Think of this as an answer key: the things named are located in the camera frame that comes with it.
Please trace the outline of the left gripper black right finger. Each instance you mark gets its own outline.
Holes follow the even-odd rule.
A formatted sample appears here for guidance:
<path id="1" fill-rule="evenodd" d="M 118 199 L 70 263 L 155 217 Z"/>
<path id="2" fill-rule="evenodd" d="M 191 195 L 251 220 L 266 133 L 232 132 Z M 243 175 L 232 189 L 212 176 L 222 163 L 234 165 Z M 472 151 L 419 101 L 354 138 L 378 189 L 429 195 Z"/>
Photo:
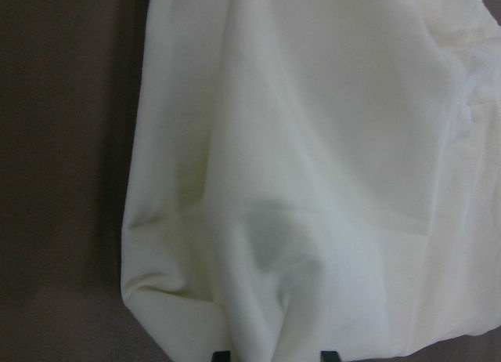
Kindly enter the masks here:
<path id="1" fill-rule="evenodd" d="M 320 352 L 321 362 L 341 362 L 341 357 L 337 351 L 323 350 Z"/>

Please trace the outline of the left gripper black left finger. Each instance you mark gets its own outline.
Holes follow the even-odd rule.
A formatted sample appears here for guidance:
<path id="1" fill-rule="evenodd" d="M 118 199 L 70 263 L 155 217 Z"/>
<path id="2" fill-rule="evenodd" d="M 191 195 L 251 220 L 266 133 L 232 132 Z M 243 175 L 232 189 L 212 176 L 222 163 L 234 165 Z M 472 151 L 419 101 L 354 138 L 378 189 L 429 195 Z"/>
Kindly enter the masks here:
<path id="1" fill-rule="evenodd" d="M 229 350 L 219 350 L 212 353 L 211 362 L 231 362 L 232 356 Z"/>

